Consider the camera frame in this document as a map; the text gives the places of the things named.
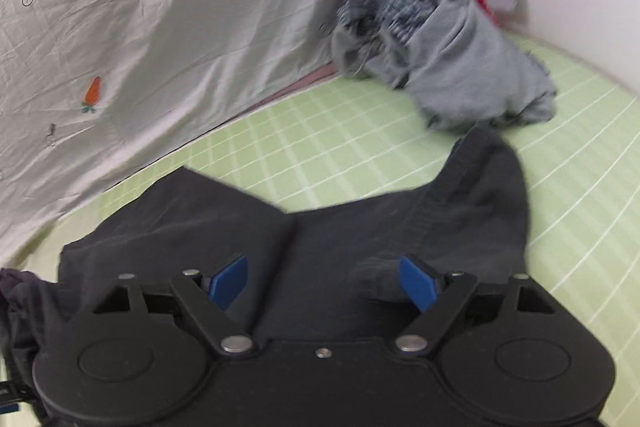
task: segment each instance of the screw head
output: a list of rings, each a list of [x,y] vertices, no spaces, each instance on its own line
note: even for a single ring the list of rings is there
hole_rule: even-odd
[[[420,335],[402,335],[396,339],[396,347],[405,353],[416,353],[425,349],[429,343]]]
[[[254,341],[244,335],[231,335],[222,339],[220,346],[228,353],[245,353],[254,347]]]
[[[316,357],[319,359],[328,359],[334,352],[328,347],[318,347],[316,349]]]

